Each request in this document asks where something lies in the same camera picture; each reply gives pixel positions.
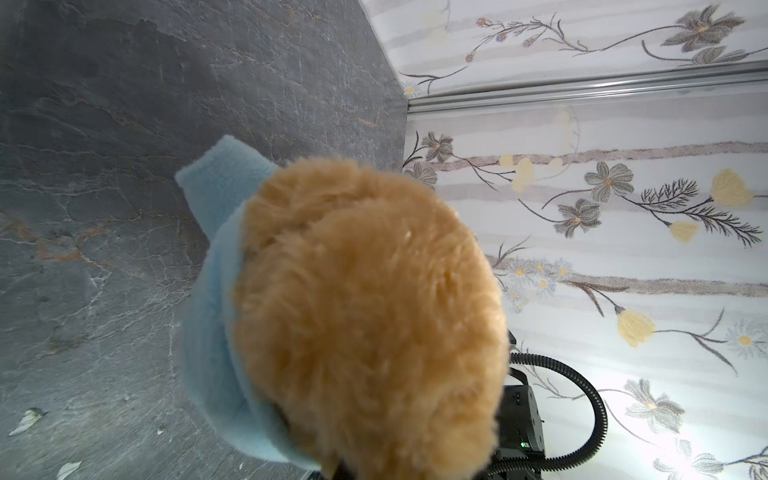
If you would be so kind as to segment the brown teddy bear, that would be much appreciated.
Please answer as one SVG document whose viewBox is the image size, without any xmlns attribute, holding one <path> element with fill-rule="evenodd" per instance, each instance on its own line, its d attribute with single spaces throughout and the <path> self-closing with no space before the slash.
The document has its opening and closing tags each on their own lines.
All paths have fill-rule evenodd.
<svg viewBox="0 0 768 480">
<path fill-rule="evenodd" d="M 235 345 L 325 473 L 469 479 L 497 445 L 509 340 L 472 231 L 352 161 L 277 170 L 245 205 Z"/>
</svg>

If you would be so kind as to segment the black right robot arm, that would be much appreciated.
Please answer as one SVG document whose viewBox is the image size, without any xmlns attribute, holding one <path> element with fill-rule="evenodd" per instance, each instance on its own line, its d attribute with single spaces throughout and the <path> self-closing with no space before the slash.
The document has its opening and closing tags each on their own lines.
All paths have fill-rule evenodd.
<svg viewBox="0 0 768 480">
<path fill-rule="evenodd" d="M 510 366 L 509 376 L 517 384 L 504 386 L 496 415 L 498 448 L 491 456 L 490 466 L 504 460 L 543 459 L 545 456 L 542 422 L 533 388 L 519 368 Z"/>
</svg>

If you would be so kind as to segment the light blue teddy hoodie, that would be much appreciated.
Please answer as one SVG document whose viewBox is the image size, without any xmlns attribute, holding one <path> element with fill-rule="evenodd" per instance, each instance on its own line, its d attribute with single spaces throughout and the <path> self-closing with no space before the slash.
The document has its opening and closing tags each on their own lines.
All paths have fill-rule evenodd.
<svg viewBox="0 0 768 480">
<path fill-rule="evenodd" d="M 263 461 L 318 470 L 318 463 L 290 439 L 278 409 L 250 384 L 232 333 L 245 203 L 277 168 L 256 149 L 225 135 L 175 175 L 209 241 L 181 320 L 182 375 L 192 402 L 233 448 Z"/>
</svg>

